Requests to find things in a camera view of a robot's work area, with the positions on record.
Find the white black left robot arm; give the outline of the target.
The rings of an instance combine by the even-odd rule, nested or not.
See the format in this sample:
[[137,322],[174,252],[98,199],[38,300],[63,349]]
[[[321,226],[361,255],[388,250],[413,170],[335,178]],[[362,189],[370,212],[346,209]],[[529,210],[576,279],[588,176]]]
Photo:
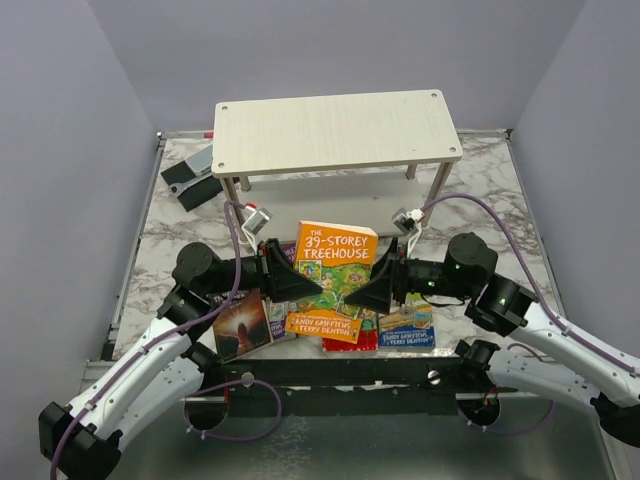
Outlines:
[[293,301],[321,291],[294,268],[276,239],[231,260],[204,243],[190,243],[178,253],[172,277],[174,287],[134,345],[83,393],[41,411],[40,451],[51,463],[51,478],[107,478],[136,428],[184,395],[214,392],[219,358],[200,339],[239,292],[255,293],[258,301]]

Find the orange 39-storey treehouse book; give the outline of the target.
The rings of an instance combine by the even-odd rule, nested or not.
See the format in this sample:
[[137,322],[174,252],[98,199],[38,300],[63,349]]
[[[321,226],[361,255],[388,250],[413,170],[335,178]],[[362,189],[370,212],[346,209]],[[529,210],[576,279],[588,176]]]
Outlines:
[[289,309],[286,331],[357,344],[362,309],[348,304],[346,297],[369,281],[377,245],[378,235],[369,227],[301,221],[294,268],[320,291]]

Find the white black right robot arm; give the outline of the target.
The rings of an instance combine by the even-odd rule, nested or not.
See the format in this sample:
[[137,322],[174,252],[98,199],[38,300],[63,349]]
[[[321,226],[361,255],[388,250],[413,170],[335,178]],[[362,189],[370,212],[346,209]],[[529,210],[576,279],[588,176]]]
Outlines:
[[610,436],[638,446],[638,358],[544,307],[532,291],[496,273],[497,260],[497,253],[473,233],[454,236],[441,262],[411,259],[393,242],[374,264],[371,279],[345,301],[380,314],[408,294],[464,301],[464,314],[476,326],[551,359],[527,363],[491,342],[459,341],[459,378],[467,389],[481,391],[492,384],[534,393],[585,411]]

